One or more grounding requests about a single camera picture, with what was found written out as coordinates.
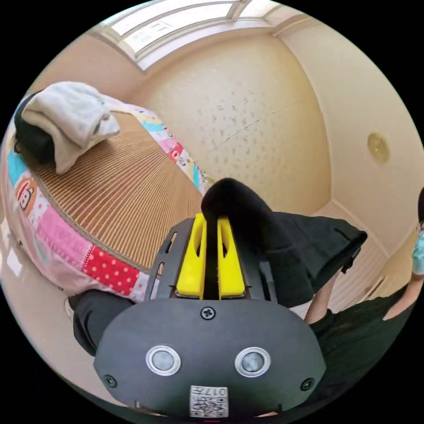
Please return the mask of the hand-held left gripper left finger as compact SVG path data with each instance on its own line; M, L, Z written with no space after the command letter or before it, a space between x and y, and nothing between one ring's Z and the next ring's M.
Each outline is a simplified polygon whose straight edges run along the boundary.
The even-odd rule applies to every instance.
M179 297L203 297L206 270L207 222L195 215L176 284Z

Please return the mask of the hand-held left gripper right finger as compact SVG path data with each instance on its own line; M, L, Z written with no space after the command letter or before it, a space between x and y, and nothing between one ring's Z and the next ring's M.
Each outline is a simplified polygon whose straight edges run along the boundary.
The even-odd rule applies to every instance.
M220 299L244 297L245 283L235 238L227 217L221 217L217 221L217 274Z

